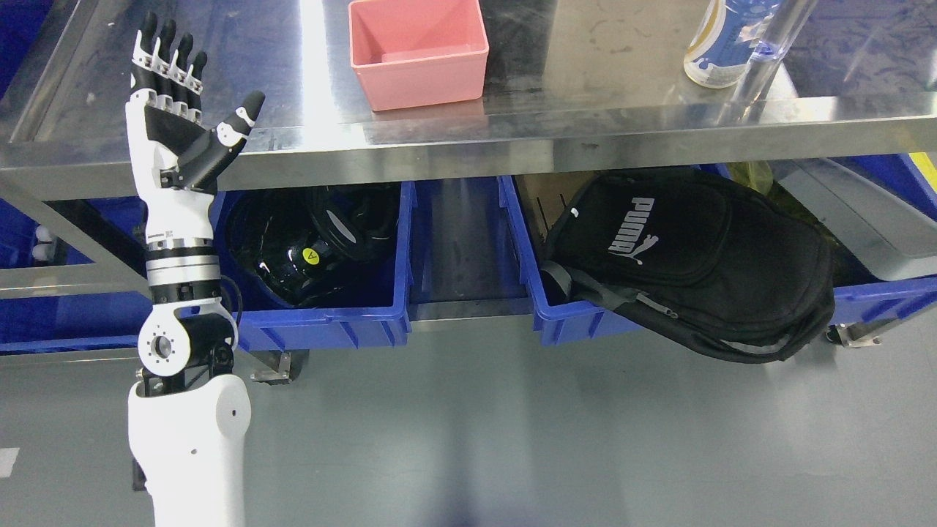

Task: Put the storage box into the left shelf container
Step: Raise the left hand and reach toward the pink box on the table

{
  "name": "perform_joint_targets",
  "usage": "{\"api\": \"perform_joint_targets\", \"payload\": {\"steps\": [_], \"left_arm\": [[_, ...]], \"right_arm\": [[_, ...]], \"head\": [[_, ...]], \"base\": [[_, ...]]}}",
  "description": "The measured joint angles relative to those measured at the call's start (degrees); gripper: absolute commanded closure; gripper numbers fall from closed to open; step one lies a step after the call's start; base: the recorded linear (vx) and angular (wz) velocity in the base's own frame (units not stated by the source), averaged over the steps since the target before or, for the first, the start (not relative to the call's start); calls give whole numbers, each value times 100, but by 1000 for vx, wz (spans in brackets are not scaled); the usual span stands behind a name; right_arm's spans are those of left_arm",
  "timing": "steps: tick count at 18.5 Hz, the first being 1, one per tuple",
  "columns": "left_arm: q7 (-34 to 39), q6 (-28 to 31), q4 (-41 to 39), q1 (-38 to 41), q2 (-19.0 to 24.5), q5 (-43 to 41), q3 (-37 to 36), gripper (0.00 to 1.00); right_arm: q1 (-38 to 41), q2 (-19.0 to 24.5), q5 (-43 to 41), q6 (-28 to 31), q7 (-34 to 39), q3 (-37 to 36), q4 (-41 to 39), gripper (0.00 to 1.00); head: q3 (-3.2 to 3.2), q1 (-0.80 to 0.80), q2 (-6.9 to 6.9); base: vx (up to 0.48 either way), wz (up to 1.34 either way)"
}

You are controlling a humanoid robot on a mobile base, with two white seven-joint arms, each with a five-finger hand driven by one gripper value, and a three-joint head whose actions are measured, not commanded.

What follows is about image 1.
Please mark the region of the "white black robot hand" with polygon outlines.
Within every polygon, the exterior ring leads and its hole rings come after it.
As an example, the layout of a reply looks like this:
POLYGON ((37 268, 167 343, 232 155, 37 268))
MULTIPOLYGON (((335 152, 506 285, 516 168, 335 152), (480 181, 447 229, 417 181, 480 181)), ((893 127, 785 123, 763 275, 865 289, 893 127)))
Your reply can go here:
POLYGON ((207 55, 191 34, 145 14, 132 45, 130 93, 124 115, 131 170, 146 207, 149 249, 209 246, 209 211, 217 181, 247 145, 266 100, 249 93, 213 127, 202 120, 207 55))

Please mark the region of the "white robot forearm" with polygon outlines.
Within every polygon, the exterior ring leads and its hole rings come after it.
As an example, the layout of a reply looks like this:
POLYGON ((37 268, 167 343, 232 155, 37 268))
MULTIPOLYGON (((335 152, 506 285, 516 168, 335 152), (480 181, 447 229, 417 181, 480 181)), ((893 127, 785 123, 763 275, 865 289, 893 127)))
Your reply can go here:
POLYGON ((236 321, 223 306, 209 237, 154 238, 152 311, 138 333, 128 443, 157 526, 244 526, 244 441, 252 416, 234 374, 236 321))

